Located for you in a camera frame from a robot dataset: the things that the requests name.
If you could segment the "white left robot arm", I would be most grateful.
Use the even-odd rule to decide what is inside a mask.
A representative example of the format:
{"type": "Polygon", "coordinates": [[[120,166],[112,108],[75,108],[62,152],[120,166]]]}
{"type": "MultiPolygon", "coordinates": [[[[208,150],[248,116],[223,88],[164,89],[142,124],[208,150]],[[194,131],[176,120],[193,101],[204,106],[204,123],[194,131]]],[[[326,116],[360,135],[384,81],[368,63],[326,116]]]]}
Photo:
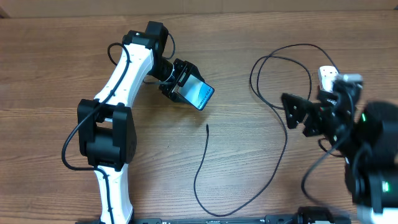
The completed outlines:
{"type": "Polygon", "coordinates": [[[144,32],[130,30],[118,44],[121,57],[104,88],[77,108],[77,126],[62,147],[62,162],[70,170],[93,171],[98,180],[102,213],[97,223],[132,223],[128,166],[137,147],[133,102],[146,76],[175,103],[201,111],[215,90],[194,64],[163,52],[170,33],[161,22],[150,21],[144,32]]]}

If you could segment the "blue smartphone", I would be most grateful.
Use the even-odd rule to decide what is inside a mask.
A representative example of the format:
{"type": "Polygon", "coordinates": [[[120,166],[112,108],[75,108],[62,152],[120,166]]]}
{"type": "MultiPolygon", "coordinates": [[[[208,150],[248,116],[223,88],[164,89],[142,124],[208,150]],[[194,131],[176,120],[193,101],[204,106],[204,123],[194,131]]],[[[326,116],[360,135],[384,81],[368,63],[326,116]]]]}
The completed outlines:
{"type": "Polygon", "coordinates": [[[172,93],[176,93],[180,99],[199,111],[205,108],[214,92],[215,89],[213,87],[194,75],[189,75],[183,86],[176,85],[172,90],[172,93]]]}

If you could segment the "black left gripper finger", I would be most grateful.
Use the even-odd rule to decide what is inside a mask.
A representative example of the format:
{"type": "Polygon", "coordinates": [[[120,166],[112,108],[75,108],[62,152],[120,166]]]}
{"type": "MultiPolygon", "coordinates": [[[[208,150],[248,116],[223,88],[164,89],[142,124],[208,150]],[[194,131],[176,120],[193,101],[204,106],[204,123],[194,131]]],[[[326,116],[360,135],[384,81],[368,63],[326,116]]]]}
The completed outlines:
{"type": "Polygon", "coordinates": [[[199,69],[197,68],[196,65],[190,63],[190,62],[185,62],[185,68],[183,70],[183,81],[187,81],[190,76],[194,76],[200,81],[205,81],[205,79],[200,75],[199,69]]]}
{"type": "Polygon", "coordinates": [[[172,88],[165,88],[164,95],[174,103],[185,103],[190,106],[192,105],[188,100],[186,100],[182,95],[174,91],[172,88]]]}

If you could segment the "white power strip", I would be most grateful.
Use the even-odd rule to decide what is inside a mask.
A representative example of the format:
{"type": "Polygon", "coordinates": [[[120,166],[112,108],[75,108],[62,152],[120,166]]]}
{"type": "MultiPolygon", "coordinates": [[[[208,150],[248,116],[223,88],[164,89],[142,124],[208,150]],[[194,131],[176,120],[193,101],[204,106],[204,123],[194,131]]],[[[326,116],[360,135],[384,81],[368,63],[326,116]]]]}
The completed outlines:
{"type": "Polygon", "coordinates": [[[318,79],[320,81],[325,80],[325,79],[333,80],[337,76],[338,71],[337,71],[336,67],[334,67],[334,66],[324,65],[318,69],[317,73],[318,73],[318,79]]]}

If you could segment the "white charger adapter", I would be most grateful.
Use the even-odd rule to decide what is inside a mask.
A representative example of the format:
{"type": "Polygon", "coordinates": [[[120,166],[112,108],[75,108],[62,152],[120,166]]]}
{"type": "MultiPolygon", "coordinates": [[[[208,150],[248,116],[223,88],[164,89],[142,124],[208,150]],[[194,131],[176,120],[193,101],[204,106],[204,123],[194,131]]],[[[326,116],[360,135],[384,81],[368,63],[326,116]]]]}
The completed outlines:
{"type": "Polygon", "coordinates": [[[335,77],[321,77],[320,79],[320,90],[333,93],[333,84],[335,77]]]}

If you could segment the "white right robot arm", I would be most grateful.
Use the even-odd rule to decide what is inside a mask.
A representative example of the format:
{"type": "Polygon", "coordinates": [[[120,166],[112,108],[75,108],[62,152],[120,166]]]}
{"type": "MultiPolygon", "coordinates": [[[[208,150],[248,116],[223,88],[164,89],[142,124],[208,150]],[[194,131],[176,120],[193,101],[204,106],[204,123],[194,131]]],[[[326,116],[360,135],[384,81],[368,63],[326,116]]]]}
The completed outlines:
{"type": "Polygon", "coordinates": [[[306,137],[322,135],[346,161],[345,183],[361,223],[397,223],[397,106],[371,101],[355,119],[361,82],[336,81],[318,102],[284,93],[290,129],[304,124],[306,137]]]}

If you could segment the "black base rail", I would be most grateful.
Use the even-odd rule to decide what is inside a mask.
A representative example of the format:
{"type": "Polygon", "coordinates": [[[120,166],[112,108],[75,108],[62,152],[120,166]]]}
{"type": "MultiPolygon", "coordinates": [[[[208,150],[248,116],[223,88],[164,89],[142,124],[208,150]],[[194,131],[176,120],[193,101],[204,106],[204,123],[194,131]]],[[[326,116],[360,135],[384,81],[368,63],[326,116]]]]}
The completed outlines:
{"type": "Polygon", "coordinates": [[[333,215],[323,207],[299,207],[294,214],[265,215],[240,218],[191,218],[166,220],[161,218],[130,219],[128,224],[352,224],[350,218],[333,215]]]}

